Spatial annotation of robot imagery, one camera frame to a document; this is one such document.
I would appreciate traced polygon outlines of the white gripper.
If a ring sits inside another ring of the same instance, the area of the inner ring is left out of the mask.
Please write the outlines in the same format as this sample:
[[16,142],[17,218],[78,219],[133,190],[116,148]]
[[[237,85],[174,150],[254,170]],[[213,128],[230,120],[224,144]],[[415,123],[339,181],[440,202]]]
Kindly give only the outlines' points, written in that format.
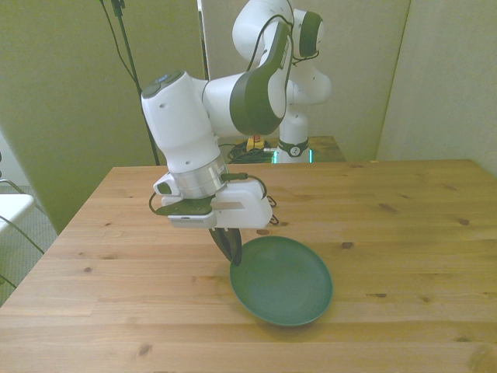
[[161,214],[177,228],[206,228],[217,247],[235,266],[242,262],[239,228],[263,228],[272,208],[257,181],[228,183],[214,195],[182,199],[162,198]]

